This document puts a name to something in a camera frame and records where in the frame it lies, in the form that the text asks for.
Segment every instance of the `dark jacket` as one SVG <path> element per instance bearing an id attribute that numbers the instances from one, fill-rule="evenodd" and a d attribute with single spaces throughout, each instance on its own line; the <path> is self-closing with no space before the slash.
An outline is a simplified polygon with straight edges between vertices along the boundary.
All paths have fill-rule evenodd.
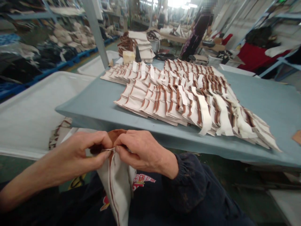
<path id="1" fill-rule="evenodd" d="M 194 154 L 176 155 L 174 180 L 137 171 L 129 210 L 131 225 L 254 225 Z M 86 186 L 44 195 L 2 216 L 10 225 L 116 225 L 98 175 Z"/>

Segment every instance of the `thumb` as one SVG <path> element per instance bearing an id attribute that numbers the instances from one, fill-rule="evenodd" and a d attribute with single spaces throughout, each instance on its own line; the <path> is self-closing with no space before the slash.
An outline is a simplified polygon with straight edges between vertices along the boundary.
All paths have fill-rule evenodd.
<path id="1" fill-rule="evenodd" d="M 125 162 L 126 164 L 132 165 L 136 161 L 140 160 L 139 156 L 127 151 L 122 146 L 115 147 L 116 152 L 119 154 L 120 159 Z"/>
<path id="2" fill-rule="evenodd" d="M 86 164 L 91 167 L 91 170 L 97 170 L 102 167 L 104 162 L 110 157 L 112 151 L 104 151 L 95 157 L 86 158 Z"/>

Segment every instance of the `white plastic bin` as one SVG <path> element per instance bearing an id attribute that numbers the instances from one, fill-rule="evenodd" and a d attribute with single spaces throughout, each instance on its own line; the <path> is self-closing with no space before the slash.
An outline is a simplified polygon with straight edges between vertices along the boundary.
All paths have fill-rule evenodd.
<path id="1" fill-rule="evenodd" d="M 64 116 L 55 108 L 95 78 L 55 72 L 0 104 L 0 154 L 38 160 L 48 152 L 51 131 Z"/>
<path id="2" fill-rule="evenodd" d="M 215 68 L 218 68 L 219 65 L 222 63 L 222 59 L 216 58 L 213 56 L 208 55 L 208 65 L 207 66 L 213 66 Z M 230 59 L 225 65 L 228 65 L 230 67 L 238 67 L 241 65 L 241 63 L 235 62 L 232 59 Z"/>
<path id="3" fill-rule="evenodd" d="M 220 64 L 219 67 L 218 67 L 218 69 L 223 70 L 223 71 L 233 72 L 233 73 L 236 73 L 236 74 L 242 74 L 242 75 L 246 75 L 246 76 L 254 76 L 254 75 L 256 75 L 253 72 L 242 70 L 242 69 L 235 68 L 235 67 L 231 67 L 231 66 L 224 65 L 224 64 Z"/>
<path id="4" fill-rule="evenodd" d="M 119 58 L 119 53 L 115 51 L 108 50 L 106 51 L 108 60 L 111 62 L 112 59 Z M 103 66 L 103 62 L 101 57 L 98 56 L 88 63 L 77 69 L 77 72 L 83 75 L 98 77 L 102 72 L 104 72 L 105 68 Z"/>

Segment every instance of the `light blue tablecloth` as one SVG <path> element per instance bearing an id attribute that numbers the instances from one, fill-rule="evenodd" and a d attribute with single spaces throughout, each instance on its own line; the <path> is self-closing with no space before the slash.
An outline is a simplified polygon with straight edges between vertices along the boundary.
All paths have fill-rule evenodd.
<path id="1" fill-rule="evenodd" d="M 162 62 L 153 65 L 162 69 Z M 227 159 L 301 167 L 301 146 L 291 137 L 301 129 L 301 95 L 289 85 L 223 72 L 241 104 L 260 116 L 283 153 L 267 150 L 236 137 L 199 136 L 196 126 L 174 127 L 160 120 L 143 118 L 113 103 L 125 86 L 96 78 L 79 95 L 56 111 L 73 118 L 73 126 L 110 131 L 149 130 L 168 148 L 220 155 Z"/>

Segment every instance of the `wrist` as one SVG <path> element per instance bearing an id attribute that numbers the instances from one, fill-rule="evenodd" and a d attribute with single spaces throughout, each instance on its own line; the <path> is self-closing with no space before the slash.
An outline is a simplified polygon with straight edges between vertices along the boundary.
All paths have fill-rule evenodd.
<path id="1" fill-rule="evenodd" d="M 27 178 L 21 173 L 9 182 L 0 192 L 0 212 L 13 210 L 40 191 L 39 187 L 34 185 L 34 181 L 34 178 Z"/>
<path id="2" fill-rule="evenodd" d="M 165 149 L 166 155 L 164 156 L 160 165 L 160 174 L 173 180 L 179 173 L 179 165 L 176 156 L 169 150 Z"/>

